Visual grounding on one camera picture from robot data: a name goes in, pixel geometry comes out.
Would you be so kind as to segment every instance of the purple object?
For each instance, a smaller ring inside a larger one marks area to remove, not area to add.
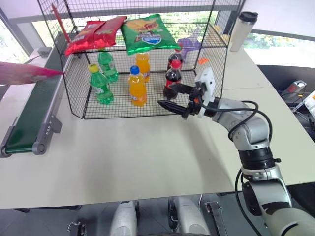
[[[186,59],[187,52],[199,50],[199,48],[201,46],[201,43],[199,43],[198,40],[193,39],[192,37],[181,38],[178,40],[177,43],[178,44],[181,43],[183,45],[182,55],[183,55],[184,61]]]

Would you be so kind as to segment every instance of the black lid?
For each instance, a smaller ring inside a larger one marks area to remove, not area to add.
[[[250,12],[250,11],[243,11],[241,12],[238,18],[240,18],[240,20],[245,21],[245,22],[255,23],[258,18],[258,13]]]

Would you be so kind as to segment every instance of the green soda bottle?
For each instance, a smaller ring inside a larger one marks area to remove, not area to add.
[[[113,56],[101,49],[102,52],[98,54],[98,64],[103,71],[103,74],[109,79],[110,82],[118,81],[118,71],[115,68]]]
[[[91,73],[90,84],[96,93],[96,97],[100,103],[108,105],[114,100],[113,93],[109,89],[108,79],[99,71],[96,64],[89,65]]]

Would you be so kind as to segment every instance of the green conveyor belt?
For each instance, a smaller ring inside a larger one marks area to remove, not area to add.
[[[32,152],[33,143],[51,104],[58,80],[59,76],[55,76],[36,83],[7,142],[7,154]]]

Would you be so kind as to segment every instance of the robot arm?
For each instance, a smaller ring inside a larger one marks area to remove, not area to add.
[[[259,116],[252,116],[244,102],[214,97],[215,80],[212,69],[207,68],[195,79],[195,87],[182,84],[172,89],[189,94],[187,107],[171,101],[158,103],[182,117],[208,116],[224,126],[230,135],[242,163],[242,174],[247,180],[242,190],[247,209],[262,216],[273,236],[313,236],[315,220],[304,211],[293,209],[279,166],[269,147],[268,125]]]

